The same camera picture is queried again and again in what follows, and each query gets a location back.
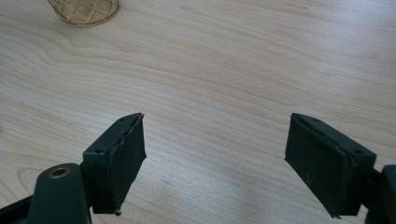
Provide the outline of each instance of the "textured glass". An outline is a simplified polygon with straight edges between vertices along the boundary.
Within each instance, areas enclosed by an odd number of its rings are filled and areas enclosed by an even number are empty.
[[[49,0],[62,21],[77,25],[94,25],[112,18],[119,0]]]

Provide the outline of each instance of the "wood grain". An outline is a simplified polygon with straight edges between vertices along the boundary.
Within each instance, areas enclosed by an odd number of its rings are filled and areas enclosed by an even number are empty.
[[[292,112],[396,163],[394,1],[124,0],[89,28],[0,4],[1,207],[136,112],[148,158],[122,216],[93,223],[363,223],[285,163]]]

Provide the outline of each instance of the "wooden table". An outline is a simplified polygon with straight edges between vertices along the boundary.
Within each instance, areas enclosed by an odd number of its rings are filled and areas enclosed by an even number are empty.
[[[122,0],[88,28],[0,4],[1,207],[136,112],[148,158],[122,216],[93,223],[363,223],[284,161],[292,112],[396,163],[394,1]]]

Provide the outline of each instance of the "gold glass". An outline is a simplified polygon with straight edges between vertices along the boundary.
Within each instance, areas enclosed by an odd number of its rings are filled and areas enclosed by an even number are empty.
[[[69,24],[95,25],[111,19],[119,10],[119,0],[48,0],[53,9]]]

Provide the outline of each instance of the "light wood surface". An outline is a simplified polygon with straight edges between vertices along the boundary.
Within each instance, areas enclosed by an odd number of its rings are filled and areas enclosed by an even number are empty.
[[[0,206],[143,112],[148,158],[122,216],[93,223],[363,223],[331,219],[284,161],[290,114],[396,163],[396,2],[120,1],[61,22],[0,1]]]

